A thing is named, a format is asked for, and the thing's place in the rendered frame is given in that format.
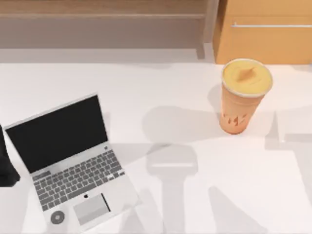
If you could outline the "orange drink cup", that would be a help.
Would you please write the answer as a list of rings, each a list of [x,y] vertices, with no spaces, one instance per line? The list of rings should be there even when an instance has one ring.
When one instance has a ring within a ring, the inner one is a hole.
[[[229,134],[240,134],[272,89],[272,74],[257,60],[237,58],[224,65],[221,82],[220,127]]]

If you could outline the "silver open laptop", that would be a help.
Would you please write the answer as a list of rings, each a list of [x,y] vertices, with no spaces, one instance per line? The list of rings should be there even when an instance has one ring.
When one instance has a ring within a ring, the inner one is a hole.
[[[83,234],[139,203],[92,94],[4,128],[25,165],[48,234]]]

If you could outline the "wooden cupboard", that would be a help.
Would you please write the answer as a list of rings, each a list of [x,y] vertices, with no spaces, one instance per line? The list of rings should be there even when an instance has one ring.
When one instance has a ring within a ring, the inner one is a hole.
[[[311,28],[232,28],[237,24],[312,25],[312,0],[219,0],[214,60],[255,59],[264,64],[311,64]]]

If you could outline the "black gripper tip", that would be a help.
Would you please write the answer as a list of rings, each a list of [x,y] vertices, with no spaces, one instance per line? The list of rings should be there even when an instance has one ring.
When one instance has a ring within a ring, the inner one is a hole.
[[[0,125],[0,187],[13,187],[19,181],[20,175],[8,156],[2,126]]]

